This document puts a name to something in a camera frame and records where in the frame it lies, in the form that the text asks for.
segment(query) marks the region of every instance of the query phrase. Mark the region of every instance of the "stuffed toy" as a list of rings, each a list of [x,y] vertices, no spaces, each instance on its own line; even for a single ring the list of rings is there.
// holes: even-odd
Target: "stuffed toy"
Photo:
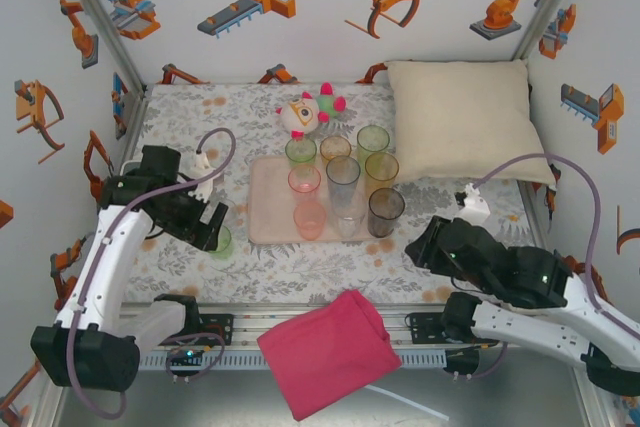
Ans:
[[[289,102],[286,107],[276,109],[284,128],[291,132],[291,138],[300,139],[304,134],[316,130],[320,122],[329,122],[329,114],[320,112],[318,102],[308,92],[302,98]]]
[[[328,82],[322,84],[320,95],[315,98],[309,92],[303,92],[302,98],[289,102],[286,107],[276,109],[285,129],[294,139],[313,132],[320,122],[329,122],[347,108],[344,97],[336,97]]]
[[[316,98],[320,112],[326,112],[329,117],[336,118],[341,112],[347,108],[347,101],[344,97],[336,97],[333,93],[333,87],[330,83],[325,82],[320,87],[320,95]]]

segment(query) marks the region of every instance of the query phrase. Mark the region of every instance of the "wall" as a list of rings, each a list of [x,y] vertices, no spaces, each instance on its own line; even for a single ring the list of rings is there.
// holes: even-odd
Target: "wall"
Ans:
[[[71,23],[61,14],[59,0],[0,3],[4,19],[0,201],[14,209],[14,218],[0,228],[1,396],[33,363],[29,340],[35,326],[53,321],[55,291],[49,256],[63,252],[95,227],[95,202],[82,169],[89,129],[96,131],[116,160],[126,137],[115,140],[111,89],[117,68],[104,43],[99,45],[98,64],[83,70]],[[78,18],[88,33],[96,32],[86,14]],[[18,79],[38,79],[48,86],[64,112],[64,120],[49,132],[65,147],[40,165],[38,160],[50,150],[42,137],[33,128],[16,133],[27,123],[27,119],[16,120],[14,81]],[[52,120],[48,102],[44,110]],[[106,175],[101,161],[94,159],[92,165],[96,173]]]
[[[484,18],[493,0],[421,0],[404,29],[380,19],[381,38],[374,39],[344,22],[366,25],[370,0],[296,0],[292,18],[256,15],[216,39],[196,26],[236,0],[150,1],[161,28],[142,40],[123,39],[147,83],[160,80],[169,62],[202,79],[255,82],[277,63],[305,81],[353,81],[370,65],[391,59],[505,60],[525,30],[487,41],[469,24]],[[401,18],[406,9],[399,4],[390,12]],[[533,0],[522,0],[515,18],[526,27],[534,11]]]
[[[574,160],[594,177],[603,208],[594,265],[611,301],[640,320],[640,242],[631,239],[622,245],[619,255],[616,252],[617,206],[622,213],[621,232],[640,226],[640,44],[636,40],[640,8],[637,0],[563,0],[562,7],[571,3],[576,4],[577,16],[567,45],[555,60],[537,52],[530,57],[532,118],[548,152]],[[598,99],[612,83],[618,84],[624,95],[625,111],[617,123],[616,145],[601,154],[591,123],[576,117],[575,110],[561,106],[561,86],[574,86]],[[563,255],[571,254],[582,262],[593,218],[593,200],[578,175],[559,167],[562,177],[550,238]],[[538,202],[541,212],[545,211],[541,198]]]

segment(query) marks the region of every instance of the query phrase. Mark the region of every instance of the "pink cloth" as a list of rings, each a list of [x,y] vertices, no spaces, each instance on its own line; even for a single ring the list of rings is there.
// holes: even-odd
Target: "pink cloth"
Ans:
[[[297,421],[402,365],[382,317],[357,290],[276,325],[258,345]]]

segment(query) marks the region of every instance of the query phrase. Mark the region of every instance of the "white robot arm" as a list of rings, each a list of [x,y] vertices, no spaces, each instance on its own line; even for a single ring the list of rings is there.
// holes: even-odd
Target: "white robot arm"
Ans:
[[[127,390],[140,358],[167,338],[209,336],[201,330],[192,296],[162,294],[149,309],[123,325],[119,325],[119,314],[135,256],[154,226],[198,249],[217,248],[228,208],[218,204],[210,221],[201,222],[208,198],[192,194],[197,184],[219,177],[233,156],[235,138],[224,128],[207,134],[198,151],[218,131],[231,137],[231,152],[220,167],[209,167],[210,172],[201,179],[178,183],[180,153],[145,146],[137,169],[105,183],[96,235],[77,285],[54,325],[37,327],[31,338],[31,348],[52,381],[73,386],[81,400],[83,388]],[[102,413],[104,418],[116,418]]]
[[[640,326],[602,299],[596,309],[584,282],[559,257],[536,247],[507,249],[482,227],[437,216],[405,252],[418,267],[467,280],[533,315],[454,292],[441,318],[452,340],[512,342],[586,369],[603,389],[640,395]]]

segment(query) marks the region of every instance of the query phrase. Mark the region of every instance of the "transparent cup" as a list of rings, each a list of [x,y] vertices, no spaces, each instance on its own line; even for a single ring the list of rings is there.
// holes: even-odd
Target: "transparent cup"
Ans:
[[[315,200],[322,176],[313,165],[299,164],[289,172],[289,187],[296,202]]]
[[[351,142],[344,137],[334,135],[327,137],[320,143],[320,156],[325,168],[331,159],[341,155],[346,157],[351,155]]]
[[[335,226],[343,239],[350,239],[358,233],[367,214],[367,203],[360,192],[354,192],[348,198],[340,198],[332,206]]]
[[[217,260],[226,260],[233,254],[233,242],[231,231],[224,225],[218,233],[218,248],[209,252],[211,258]]]
[[[298,164],[311,164],[316,161],[318,148],[313,140],[303,137],[302,139],[291,139],[284,148],[284,153],[289,159],[291,167]]]
[[[400,164],[386,152],[371,154],[365,163],[365,192],[367,198],[376,190],[390,188],[396,180]]]
[[[397,190],[376,190],[369,198],[369,233],[378,238],[390,235],[404,212],[404,207],[404,198]]]
[[[378,125],[367,125],[358,132],[358,162],[364,164],[371,154],[383,152],[389,147],[389,132]]]
[[[293,221],[300,237],[306,240],[315,240],[324,230],[327,212],[322,204],[314,200],[302,202],[293,211]]]
[[[352,157],[340,155],[327,164],[329,200],[334,205],[338,199],[349,200],[358,186],[360,164]]]

